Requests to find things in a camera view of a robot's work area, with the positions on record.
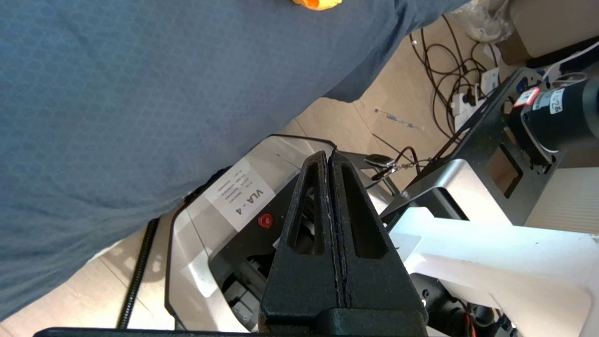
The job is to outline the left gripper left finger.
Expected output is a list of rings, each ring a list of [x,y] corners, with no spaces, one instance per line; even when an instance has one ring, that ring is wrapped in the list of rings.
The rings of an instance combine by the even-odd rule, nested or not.
[[[342,304],[329,178],[324,151],[304,161],[261,299],[261,333],[310,333],[322,311]],[[311,190],[316,209],[314,253],[302,254],[297,251],[297,238]]]

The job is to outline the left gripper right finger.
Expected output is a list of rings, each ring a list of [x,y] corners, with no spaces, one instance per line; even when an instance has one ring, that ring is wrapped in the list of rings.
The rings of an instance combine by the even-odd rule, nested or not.
[[[427,311],[350,160],[329,161],[334,219],[336,308],[334,336],[425,336]]]

